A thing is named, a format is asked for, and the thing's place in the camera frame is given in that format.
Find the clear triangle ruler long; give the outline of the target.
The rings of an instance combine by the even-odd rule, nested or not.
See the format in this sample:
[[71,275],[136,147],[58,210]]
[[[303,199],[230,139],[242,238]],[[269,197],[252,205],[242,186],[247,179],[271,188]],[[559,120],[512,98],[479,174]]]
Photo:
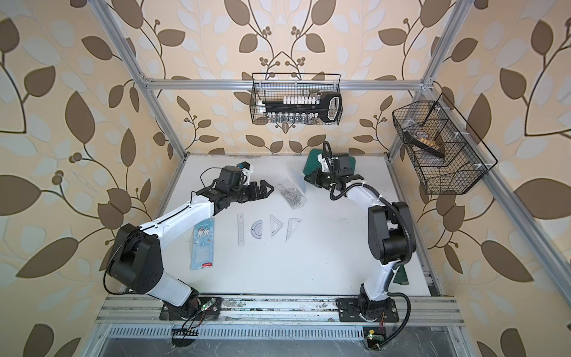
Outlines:
[[299,218],[290,218],[288,220],[288,227],[287,227],[287,232],[286,232],[286,242],[288,242],[292,236],[294,235],[294,233],[296,232],[297,229],[299,229],[299,227],[301,226],[301,224],[303,223],[302,219]]

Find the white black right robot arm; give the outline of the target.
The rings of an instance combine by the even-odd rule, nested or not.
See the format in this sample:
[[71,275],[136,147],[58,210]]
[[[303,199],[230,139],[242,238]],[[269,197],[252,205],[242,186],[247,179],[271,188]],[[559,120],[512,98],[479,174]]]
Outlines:
[[355,159],[347,153],[312,150],[303,172],[304,180],[328,190],[332,201],[348,198],[367,214],[367,242],[373,258],[380,263],[380,271],[361,285],[356,309],[370,321],[388,314],[395,296],[389,292],[390,283],[416,251],[408,206],[388,201],[367,184],[355,173]]

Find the clear protractor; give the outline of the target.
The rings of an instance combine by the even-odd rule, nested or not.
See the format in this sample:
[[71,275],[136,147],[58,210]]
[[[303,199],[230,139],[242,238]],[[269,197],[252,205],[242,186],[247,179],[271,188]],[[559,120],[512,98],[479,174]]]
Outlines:
[[263,220],[257,220],[252,224],[251,236],[254,239],[262,239],[263,238]]

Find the clear triangle ruler small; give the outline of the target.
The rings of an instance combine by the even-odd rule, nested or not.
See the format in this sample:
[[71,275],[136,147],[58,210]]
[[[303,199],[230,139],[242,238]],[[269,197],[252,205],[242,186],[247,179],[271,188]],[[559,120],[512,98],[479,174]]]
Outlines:
[[270,215],[270,223],[271,223],[271,237],[275,237],[283,228],[284,224],[274,215]]

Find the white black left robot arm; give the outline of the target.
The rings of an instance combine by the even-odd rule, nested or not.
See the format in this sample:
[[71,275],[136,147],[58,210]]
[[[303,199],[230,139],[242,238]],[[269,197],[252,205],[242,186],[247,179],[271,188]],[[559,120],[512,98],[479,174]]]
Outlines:
[[197,291],[165,272],[162,251],[195,225],[210,219],[232,203],[267,199],[274,186],[251,181],[251,165],[242,162],[220,169],[219,177],[191,193],[190,201],[140,226],[125,224],[118,232],[105,268],[130,292],[149,295],[182,307]]

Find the blue ruler set pouch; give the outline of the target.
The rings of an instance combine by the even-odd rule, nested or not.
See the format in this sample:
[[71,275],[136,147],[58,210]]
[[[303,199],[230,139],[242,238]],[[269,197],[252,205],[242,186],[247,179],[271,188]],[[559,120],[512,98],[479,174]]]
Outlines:
[[209,268],[214,263],[214,218],[203,220],[193,228],[190,240],[191,270]]

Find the clear straight ruler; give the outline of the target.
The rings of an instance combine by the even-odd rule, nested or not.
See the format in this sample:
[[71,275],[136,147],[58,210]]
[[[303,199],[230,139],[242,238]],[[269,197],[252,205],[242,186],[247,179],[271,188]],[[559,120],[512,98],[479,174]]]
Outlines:
[[244,216],[243,216],[243,214],[237,214],[237,234],[238,234],[238,246],[242,247],[245,245]]

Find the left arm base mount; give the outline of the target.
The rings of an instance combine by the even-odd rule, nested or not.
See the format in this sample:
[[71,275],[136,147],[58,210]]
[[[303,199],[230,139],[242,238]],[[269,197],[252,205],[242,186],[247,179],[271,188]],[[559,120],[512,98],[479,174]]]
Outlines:
[[182,306],[164,302],[159,319],[161,321],[216,320],[222,311],[223,298],[202,296],[193,292]]

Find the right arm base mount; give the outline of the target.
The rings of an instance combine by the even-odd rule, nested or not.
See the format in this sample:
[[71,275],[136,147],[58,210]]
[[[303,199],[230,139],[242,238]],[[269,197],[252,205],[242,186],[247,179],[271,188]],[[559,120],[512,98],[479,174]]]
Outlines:
[[356,298],[338,298],[335,300],[341,322],[399,322],[395,300],[387,298],[371,301],[359,296]]

